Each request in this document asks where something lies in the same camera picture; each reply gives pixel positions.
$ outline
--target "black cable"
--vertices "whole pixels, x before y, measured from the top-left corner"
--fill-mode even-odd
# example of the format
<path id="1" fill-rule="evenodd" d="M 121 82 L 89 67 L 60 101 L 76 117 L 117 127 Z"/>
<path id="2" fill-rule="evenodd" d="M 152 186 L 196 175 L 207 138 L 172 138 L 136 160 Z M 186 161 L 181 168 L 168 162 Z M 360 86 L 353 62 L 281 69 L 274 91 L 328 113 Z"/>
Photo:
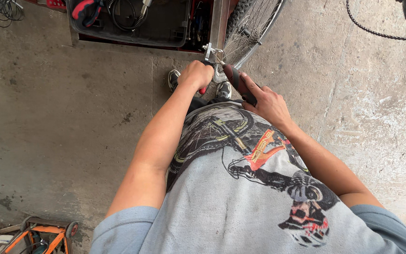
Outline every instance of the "black cable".
<path id="1" fill-rule="evenodd" d="M 113 0 L 112 2 L 110 2 L 110 4 L 107 5 L 107 9 L 108 9 L 108 12 L 110 13 L 110 15 L 112 17 L 112 22 L 114 23 L 114 25 L 116 27 L 118 27 L 122 31 L 131 32 L 132 30 L 134 30 L 136 28 L 139 28 L 145 22 L 145 20 L 147 19 L 148 9 L 145 12 L 144 18 L 140 21 L 140 23 L 134 25 L 135 22 L 136 22 L 136 10 L 134 9 L 134 6 L 131 3 L 131 1 L 129 1 L 129 0 L 125 0 L 125 1 L 130 5 L 131 12 L 132 12 L 132 17 L 133 17 L 132 18 L 133 21 L 132 21 L 132 23 L 131 23 L 131 25 L 129 27 L 120 24 L 116 20 L 116 10 L 115 9 L 116 9 L 116 6 L 117 6 L 118 2 L 120 2 L 120 0 Z"/>
<path id="2" fill-rule="evenodd" d="M 12 21 L 21 21 L 24 14 L 17 0 L 0 0 L 0 27 L 6 28 L 12 24 Z"/>
<path id="3" fill-rule="evenodd" d="M 360 23 L 358 23 L 358 21 L 356 21 L 353 18 L 352 13 L 350 13 L 349 0 L 346 0 L 346 7 L 347 7 L 347 14 L 349 15 L 349 18 L 352 20 L 352 22 L 355 25 L 357 25 L 359 28 L 363 29 L 364 31 L 369 32 L 369 33 L 374 34 L 374 35 L 384 37 L 384 38 L 388 38 L 388 39 L 406 41 L 406 37 L 399 37 L 399 36 L 392 36 L 392 35 L 383 34 L 383 33 L 380 33 L 380 32 L 372 31 L 369 28 L 366 28 L 366 27 L 362 26 Z"/>
<path id="4" fill-rule="evenodd" d="M 27 247 L 26 247 L 24 250 L 22 250 L 19 254 L 22 254 L 25 250 L 27 250 L 28 248 L 30 248 L 30 247 L 32 247 L 32 246 L 34 246 L 34 245 L 37 245 L 37 244 L 44 244 L 44 245 L 47 245 L 47 250 L 48 250 L 49 244 L 48 244 L 47 242 L 38 242 L 38 243 L 33 243 L 33 244 L 27 246 Z"/>

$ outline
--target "bicycle chain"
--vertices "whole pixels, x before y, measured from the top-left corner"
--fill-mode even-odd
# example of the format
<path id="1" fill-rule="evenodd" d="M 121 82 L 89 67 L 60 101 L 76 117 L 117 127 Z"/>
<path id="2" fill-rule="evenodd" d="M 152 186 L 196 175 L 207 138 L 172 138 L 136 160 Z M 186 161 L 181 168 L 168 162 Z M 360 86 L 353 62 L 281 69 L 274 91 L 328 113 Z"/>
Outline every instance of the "bicycle chain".
<path id="1" fill-rule="evenodd" d="M 349 0 L 346 0 L 346 7 L 347 7 L 347 14 L 349 15 L 349 18 L 352 20 L 352 22 L 357 25 L 359 28 L 363 29 L 366 32 L 369 32 L 371 34 L 377 35 L 377 36 L 381 36 L 384 38 L 388 38 L 388 39 L 394 39 L 394 40 L 401 40 L 401 41 L 406 41 L 406 37 L 399 37 L 399 36 L 393 36 L 393 35 L 387 35 L 387 34 L 383 34 L 380 32 L 375 32 L 370 30 L 369 28 L 366 28 L 364 26 L 362 26 L 360 23 L 358 23 L 358 21 L 356 21 L 353 16 L 352 13 L 350 13 L 350 7 L 349 7 Z"/>

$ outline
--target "gray t-shirt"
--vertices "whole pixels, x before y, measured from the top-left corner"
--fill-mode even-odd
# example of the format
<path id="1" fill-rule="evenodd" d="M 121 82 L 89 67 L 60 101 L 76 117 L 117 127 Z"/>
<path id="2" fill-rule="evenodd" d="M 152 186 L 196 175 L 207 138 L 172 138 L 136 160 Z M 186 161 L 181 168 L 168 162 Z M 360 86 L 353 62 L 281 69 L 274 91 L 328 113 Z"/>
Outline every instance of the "gray t-shirt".
<path id="1" fill-rule="evenodd" d="M 406 226 L 377 206 L 349 209 L 279 130 L 217 103 L 186 117 L 161 209 L 107 217 L 90 253 L 406 253 Z"/>

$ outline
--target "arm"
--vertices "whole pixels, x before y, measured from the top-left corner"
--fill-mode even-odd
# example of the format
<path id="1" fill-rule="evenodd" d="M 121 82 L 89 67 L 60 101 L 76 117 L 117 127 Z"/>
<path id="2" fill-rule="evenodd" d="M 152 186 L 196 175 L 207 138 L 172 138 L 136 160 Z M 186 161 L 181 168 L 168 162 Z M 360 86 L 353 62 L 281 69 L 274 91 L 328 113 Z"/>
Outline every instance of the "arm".
<path id="1" fill-rule="evenodd" d="M 304 133 L 292 121 L 281 95 L 267 86 L 257 87 L 245 73 L 242 73 L 241 78 L 258 100 L 255 107 L 247 102 L 243 102 L 242 106 L 280 130 L 300 154 L 314 178 L 329 187 L 348 207 L 358 204 L 383 207 L 346 164 Z"/>
<path id="2" fill-rule="evenodd" d="M 160 208 L 166 195 L 166 170 L 180 141 L 192 97 L 214 70 L 193 61 L 178 78 L 178 87 L 140 136 L 133 159 L 106 217 L 133 206 Z"/>

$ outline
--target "wheel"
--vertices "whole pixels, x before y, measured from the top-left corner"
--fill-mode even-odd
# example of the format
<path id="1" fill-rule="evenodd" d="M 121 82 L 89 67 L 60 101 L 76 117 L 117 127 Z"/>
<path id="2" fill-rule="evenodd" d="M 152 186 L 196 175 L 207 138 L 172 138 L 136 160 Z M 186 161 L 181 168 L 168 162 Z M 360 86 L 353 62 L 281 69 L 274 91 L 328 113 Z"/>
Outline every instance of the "wheel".
<path id="1" fill-rule="evenodd" d="M 226 25 L 223 61 L 239 69 L 262 44 L 284 4 L 285 0 L 240 0 Z"/>
<path id="2" fill-rule="evenodd" d="M 27 221 L 29 221 L 29 219 L 31 219 L 31 218 L 38 218 L 38 217 L 37 217 L 37 216 L 34 216 L 34 215 L 31 215 L 31 216 L 26 217 L 26 218 L 23 220 L 23 222 L 21 223 L 21 225 L 20 225 L 20 231 L 21 231 L 21 232 L 23 232 L 23 231 L 26 230 Z"/>
<path id="3" fill-rule="evenodd" d="M 65 237 L 71 238 L 76 234 L 77 231 L 78 231 L 78 222 L 71 222 L 70 225 L 68 225 L 67 230 L 65 231 Z"/>

